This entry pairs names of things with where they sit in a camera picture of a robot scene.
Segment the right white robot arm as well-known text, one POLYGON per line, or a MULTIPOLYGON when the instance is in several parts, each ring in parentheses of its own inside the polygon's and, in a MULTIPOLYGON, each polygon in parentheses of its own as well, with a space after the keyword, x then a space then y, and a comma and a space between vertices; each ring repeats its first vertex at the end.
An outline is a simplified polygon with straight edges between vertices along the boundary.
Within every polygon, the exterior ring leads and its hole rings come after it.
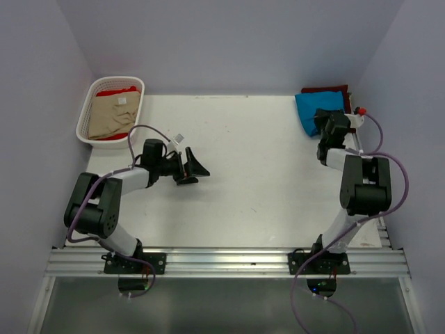
POLYGON ((343 264, 347 246, 361 229, 361 220, 383 213, 391 205, 389 160, 365 156, 344 143, 346 135, 361 127, 367 116, 366 109, 360 107, 352 113, 325 109, 315 112, 314 124, 320 136, 317 159, 342 172, 340 211, 311 248, 309 263, 318 273, 343 264))

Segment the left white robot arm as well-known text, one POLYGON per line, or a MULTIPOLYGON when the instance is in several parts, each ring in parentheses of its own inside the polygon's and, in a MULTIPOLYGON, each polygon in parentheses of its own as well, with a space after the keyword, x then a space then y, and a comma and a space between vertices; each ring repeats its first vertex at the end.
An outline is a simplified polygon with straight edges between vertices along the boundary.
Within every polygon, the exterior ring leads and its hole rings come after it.
POLYGON ((78 232, 84 235, 82 241, 93 240, 105 248, 105 273, 154 273, 156 262, 145 257, 141 241, 118 223, 122 196, 147 189, 160 177, 171 177, 180 186, 209 175, 190 148, 175 152, 159 139, 147 139, 130 167, 103 176, 79 175, 63 217, 67 240, 75 244, 72 234, 78 232))

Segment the blue t shirt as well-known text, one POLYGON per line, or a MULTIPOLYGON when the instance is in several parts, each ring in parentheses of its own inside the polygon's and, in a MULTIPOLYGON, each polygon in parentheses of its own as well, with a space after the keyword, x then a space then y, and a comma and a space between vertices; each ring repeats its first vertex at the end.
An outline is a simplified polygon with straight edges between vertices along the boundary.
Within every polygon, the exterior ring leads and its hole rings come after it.
POLYGON ((340 91, 300 93, 295 96, 296 108, 300 124, 306 135, 309 137, 318 134, 314 122, 317 109, 326 111, 336 111, 343 109, 343 95, 340 91))

